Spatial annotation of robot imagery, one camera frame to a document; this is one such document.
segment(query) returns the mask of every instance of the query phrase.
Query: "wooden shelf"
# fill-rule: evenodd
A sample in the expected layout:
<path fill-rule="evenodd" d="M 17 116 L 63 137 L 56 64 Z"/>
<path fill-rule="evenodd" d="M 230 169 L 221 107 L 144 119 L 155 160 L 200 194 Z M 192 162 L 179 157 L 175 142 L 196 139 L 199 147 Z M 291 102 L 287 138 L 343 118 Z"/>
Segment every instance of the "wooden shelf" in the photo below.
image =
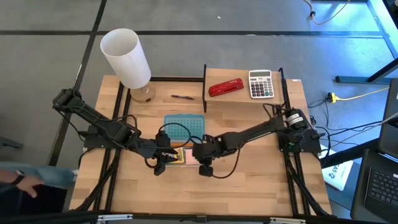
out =
<path fill-rule="evenodd" d="M 274 85 L 275 97 L 267 99 L 252 99 L 250 97 L 250 85 L 249 85 L 249 70 L 237 70 L 237 69 L 221 69 L 221 68 L 206 68 L 205 77 L 205 97 L 204 100 L 207 102 L 234 102 L 234 103 L 272 103 L 272 104 L 283 104 L 284 97 L 282 92 L 282 84 L 280 81 L 279 72 L 272 72 L 272 83 Z M 208 90 L 209 87 L 232 80 L 235 78 L 241 78 L 243 81 L 244 88 L 232 93 L 227 93 L 220 96 L 211 97 Z"/>

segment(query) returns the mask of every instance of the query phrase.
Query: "calculator display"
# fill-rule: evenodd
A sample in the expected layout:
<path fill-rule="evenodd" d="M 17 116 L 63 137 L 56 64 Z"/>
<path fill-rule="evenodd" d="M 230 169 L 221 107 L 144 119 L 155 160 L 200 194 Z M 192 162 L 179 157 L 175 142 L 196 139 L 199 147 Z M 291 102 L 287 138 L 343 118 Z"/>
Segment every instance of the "calculator display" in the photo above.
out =
<path fill-rule="evenodd" d="M 269 77 L 271 76 L 271 72 L 252 72 L 250 73 L 250 77 Z"/>

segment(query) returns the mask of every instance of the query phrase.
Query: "wooden table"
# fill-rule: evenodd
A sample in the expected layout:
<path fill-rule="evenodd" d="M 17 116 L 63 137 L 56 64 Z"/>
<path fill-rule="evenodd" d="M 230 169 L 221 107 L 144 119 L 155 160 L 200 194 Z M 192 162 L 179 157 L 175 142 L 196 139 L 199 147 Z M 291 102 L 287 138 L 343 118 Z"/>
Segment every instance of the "wooden table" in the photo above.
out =
<path fill-rule="evenodd" d="M 203 112 L 202 83 L 153 82 L 156 97 L 145 104 L 131 101 L 129 114 L 138 118 L 142 137 L 154 138 L 167 114 L 203 114 L 205 132 L 211 135 L 242 131 L 268 119 L 259 103 L 237 107 L 234 103 L 212 103 Z M 119 79 L 105 75 L 99 91 L 96 110 L 112 116 Z M 300 80 L 287 80 L 292 107 L 300 108 L 308 117 Z M 124 89 L 120 114 L 127 90 Z M 172 98 L 170 95 L 192 96 L 195 100 Z M 198 167 L 167 167 L 160 176 L 144 164 L 144 159 L 130 151 L 122 151 L 114 190 L 112 212 L 173 213 L 208 215 L 291 216 L 289 190 L 283 155 L 277 136 L 271 134 L 247 143 L 235 173 L 227 179 L 203 177 Z M 76 208 L 93 190 L 100 175 L 104 150 L 96 149 L 83 157 L 70 208 Z M 236 155 L 213 162 L 215 175 L 228 174 Z M 320 163 L 312 154 L 301 153 L 305 183 L 316 201 L 331 213 Z M 105 186 L 100 208 L 108 192 Z M 298 208 L 303 213 L 300 191 L 296 186 Z"/>

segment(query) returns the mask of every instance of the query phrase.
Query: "wristwatch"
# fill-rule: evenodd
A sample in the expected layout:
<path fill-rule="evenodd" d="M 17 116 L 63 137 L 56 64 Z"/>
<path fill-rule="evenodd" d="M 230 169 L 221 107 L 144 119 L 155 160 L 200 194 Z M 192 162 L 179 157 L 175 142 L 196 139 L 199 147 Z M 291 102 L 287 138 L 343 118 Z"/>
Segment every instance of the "wristwatch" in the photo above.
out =
<path fill-rule="evenodd" d="M 15 172 L 18 174 L 18 177 L 14 181 L 11 182 L 12 185 L 19 184 L 23 180 L 23 178 L 25 177 L 25 173 L 23 173 L 23 171 L 15 170 Z"/>

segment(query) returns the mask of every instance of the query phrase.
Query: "person's arm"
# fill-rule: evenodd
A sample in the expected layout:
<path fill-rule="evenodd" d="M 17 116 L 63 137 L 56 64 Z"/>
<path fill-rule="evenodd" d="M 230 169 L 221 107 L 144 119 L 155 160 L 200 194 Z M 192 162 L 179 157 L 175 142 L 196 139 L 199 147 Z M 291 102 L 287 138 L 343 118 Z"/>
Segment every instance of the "person's arm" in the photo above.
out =
<path fill-rule="evenodd" d="M 16 171 L 0 170 L 0 182 L 11 184 L 17 178 L 18 173 Z M 44 181 L 40 180 L 38 177 L 26 175 L 16 186 L 35 198 L 37 193 L 33 187 L 40 184 L 44 184 Z"/>

